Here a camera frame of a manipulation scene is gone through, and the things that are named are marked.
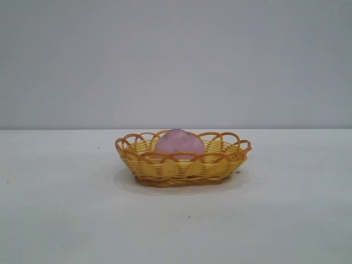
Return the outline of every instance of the white tabletop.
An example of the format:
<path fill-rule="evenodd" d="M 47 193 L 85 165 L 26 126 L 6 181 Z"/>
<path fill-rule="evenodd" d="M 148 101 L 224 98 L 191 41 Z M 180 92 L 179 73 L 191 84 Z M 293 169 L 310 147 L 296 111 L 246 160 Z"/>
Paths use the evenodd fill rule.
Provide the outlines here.
<path fill-rule="evenodd" d="M 168 189 L 114 148 L 143 131 L 0 131 L 0 263 L 352 263 L 352 130 L 232 130 L 239 173 Z"/>

